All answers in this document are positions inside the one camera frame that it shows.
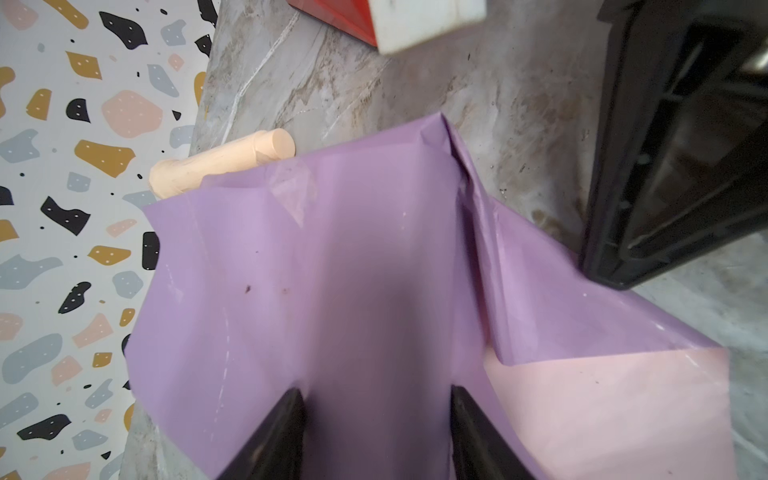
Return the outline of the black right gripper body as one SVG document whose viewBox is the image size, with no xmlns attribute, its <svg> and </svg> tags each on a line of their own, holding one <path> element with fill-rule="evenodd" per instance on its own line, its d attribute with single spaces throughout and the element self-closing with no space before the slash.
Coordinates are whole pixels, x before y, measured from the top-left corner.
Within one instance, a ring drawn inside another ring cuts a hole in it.
<svg viewBox="0 0 768 480">
<path fill-rule="evenodd" d="M 606 1 L 582 273 L 626 290 L 767 226 L 767 5 Z"/>
</svg>

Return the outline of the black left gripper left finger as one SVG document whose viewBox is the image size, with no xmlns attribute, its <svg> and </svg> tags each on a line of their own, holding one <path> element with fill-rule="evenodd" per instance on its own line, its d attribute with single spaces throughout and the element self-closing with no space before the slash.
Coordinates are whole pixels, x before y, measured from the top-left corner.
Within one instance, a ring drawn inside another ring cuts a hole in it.
<svg viewBox="0 0 768 480">
<path fill-rule="evenodd" d="M 303 396 L 298 388 L 290 388 L 217 479 L 300 479 L 305 427 Z"/>
</svg>

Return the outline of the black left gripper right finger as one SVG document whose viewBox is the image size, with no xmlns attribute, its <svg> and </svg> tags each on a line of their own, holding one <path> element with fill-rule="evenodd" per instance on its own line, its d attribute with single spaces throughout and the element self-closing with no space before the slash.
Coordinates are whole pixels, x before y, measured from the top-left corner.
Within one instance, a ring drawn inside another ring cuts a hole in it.
<svg viewBox="0 0 768 480">
<path fill-rule="evenodd" d="M 469 391 L 451 387 L 452 459 L 458 480 L 533 480 Z"/>
</svg>

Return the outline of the pink wrapping paper sheet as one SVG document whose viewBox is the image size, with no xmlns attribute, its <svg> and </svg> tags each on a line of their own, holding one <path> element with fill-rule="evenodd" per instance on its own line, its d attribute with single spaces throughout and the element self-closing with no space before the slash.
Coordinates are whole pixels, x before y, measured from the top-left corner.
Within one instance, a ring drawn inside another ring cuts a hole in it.
<svg viewBox="0 0 768 480">
<path fill-rule="evenodd" d="M 157 202 L 126 347 L 160 430 L 217 479 L 279 398 L 301 479 L 457 479 L 451 387 L 534 479 L 732 479 L 729 358 L 490 197 L 441 115 Z"/>
</svg>

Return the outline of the red tape dispenser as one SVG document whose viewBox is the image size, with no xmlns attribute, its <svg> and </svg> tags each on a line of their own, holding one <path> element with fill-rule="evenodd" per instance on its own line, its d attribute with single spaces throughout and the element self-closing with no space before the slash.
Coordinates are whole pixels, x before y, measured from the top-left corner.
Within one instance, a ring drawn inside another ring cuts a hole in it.
<svg viewBox="0 0 768 480">
<path fill-rule="evenodd" d="M 288 0 L 287 3 L 372 47 L 377 46 L 368 0 Z"/>
</svg>

